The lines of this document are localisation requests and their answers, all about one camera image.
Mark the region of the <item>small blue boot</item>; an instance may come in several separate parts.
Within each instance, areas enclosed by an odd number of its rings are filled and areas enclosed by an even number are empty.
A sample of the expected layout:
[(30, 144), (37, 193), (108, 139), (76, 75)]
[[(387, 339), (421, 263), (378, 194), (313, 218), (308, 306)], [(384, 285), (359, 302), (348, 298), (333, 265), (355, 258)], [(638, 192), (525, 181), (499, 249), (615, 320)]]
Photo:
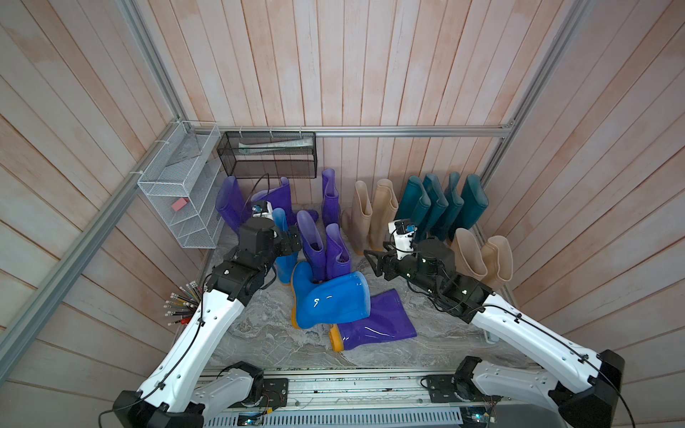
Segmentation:
[[(289, 226), (287, 223), (287, 216), (282, 208), (273, 210), (273, 220), (276, 227), (287, 234), (289, 234)], [(278, 280), (283, 285), (290, 285), (294, 267), (298, 262), (299, 253), (293, 253), (288, 256), (279, 257), (276, 259), (276, 274)]]

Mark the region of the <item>large blue boot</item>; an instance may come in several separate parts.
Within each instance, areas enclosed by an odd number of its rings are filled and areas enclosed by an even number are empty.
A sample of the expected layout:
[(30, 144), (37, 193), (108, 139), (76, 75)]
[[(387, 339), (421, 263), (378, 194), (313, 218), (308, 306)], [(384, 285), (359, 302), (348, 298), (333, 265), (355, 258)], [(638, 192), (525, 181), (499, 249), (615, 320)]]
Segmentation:
[(291, 278), (295, 328), (310, 329), (318, 324), (344, 324), (365, 319), (371, 312), (369, 284), (359, 271), (315, 284), (309, 262), (301, 261)]

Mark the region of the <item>lilac purple boot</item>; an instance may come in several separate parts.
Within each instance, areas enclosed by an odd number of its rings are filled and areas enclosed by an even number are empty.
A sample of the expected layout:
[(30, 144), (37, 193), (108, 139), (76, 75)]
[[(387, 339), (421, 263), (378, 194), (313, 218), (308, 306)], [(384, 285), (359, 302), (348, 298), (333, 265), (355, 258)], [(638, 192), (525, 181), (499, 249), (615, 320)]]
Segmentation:
[(351, 255), (337, 223), (326, 226), (326, 279), (351, 273)]
[(316, 222), (306, 210), (300, 210), (296, 219), (303, 241), (304, 255), (310, 263), (314, 281), (324, 282), (326, 280), (326, 250)]

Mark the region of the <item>large purple boot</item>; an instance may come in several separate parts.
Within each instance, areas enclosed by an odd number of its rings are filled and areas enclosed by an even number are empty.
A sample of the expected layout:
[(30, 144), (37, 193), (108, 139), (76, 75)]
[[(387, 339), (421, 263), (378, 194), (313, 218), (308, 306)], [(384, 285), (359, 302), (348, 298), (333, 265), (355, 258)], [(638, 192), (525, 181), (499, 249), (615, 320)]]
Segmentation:
[(370, 304), (368, 317), (332, 326), (329, 339), (333, 351), (350, 351), (360, 345), (397, 342), (417, 337), (417, 330), (395, 289), (372, 296)]

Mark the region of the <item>large beige boot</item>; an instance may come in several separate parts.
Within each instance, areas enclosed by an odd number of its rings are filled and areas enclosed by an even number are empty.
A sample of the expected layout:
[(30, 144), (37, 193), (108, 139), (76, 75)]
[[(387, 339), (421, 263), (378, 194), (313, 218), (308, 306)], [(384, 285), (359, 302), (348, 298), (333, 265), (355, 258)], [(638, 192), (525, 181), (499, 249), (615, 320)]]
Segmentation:
[(514, 274), (513, 253), (507, 237), (491, 236), (481, 248), (486, 275), (481, 280), (494, 292), (503, 289)]

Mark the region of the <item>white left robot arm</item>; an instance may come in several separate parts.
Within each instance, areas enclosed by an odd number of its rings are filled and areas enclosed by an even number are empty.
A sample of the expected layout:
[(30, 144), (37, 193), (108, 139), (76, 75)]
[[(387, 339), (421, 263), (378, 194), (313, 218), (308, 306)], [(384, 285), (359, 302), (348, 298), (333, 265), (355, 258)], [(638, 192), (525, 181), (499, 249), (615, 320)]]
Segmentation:
[(263, 372), (239, 362), (205, 386), (197, 382), (228, 328), (264, 287), (276, 259), (301, 250), (296, 226), (281, 230), (268, 217), (239, 229), (239, 242), (203, 282), (203, 298), (166, 358), (135, 391), (120, 393), (112, 413), (125, 427), (201, 427), (226, 408), (248, 402), (267, 408)]

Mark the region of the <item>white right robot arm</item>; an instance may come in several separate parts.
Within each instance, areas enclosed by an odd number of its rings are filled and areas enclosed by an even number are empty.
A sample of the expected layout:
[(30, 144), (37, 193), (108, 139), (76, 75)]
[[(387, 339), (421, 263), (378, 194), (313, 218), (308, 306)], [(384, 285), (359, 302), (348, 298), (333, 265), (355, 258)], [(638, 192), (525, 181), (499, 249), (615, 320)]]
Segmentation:
[(458, 273), (454, 251), (426, 239), (400, 249), (364, 253), (376, 276), (401, 278), (426, 294), (438, 310), (492, 333), (538, 364), (537, 369), (497, 366), (467, 356), (451, 378), (462, 401), (501, 397), (558, 413), (572, 427), (610, 427), (625, 361), (614, 351), (596, 352), (571, 342), (508, 304), (490, 286)]

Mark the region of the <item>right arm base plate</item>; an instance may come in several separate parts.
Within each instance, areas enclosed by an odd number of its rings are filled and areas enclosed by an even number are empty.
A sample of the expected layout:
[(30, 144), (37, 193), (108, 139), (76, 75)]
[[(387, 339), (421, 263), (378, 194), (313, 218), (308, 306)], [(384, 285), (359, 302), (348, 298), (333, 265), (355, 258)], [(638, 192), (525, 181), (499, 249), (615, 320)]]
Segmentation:
[(471, 380), (456, 374), (430, 374), (420, 383), (428, 391), (431, 403), (491, 402), (501, 398), (483, 394)]

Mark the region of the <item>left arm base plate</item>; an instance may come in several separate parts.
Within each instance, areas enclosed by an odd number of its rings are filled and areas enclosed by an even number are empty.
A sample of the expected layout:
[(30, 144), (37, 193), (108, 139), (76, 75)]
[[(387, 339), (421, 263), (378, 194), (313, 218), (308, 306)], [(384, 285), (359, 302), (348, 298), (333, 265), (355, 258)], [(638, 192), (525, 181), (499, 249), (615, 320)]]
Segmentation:
[(287, 405), (289, 380), (287, 378), (258, 378), (248, 396), (232, 408), (281, 408)]

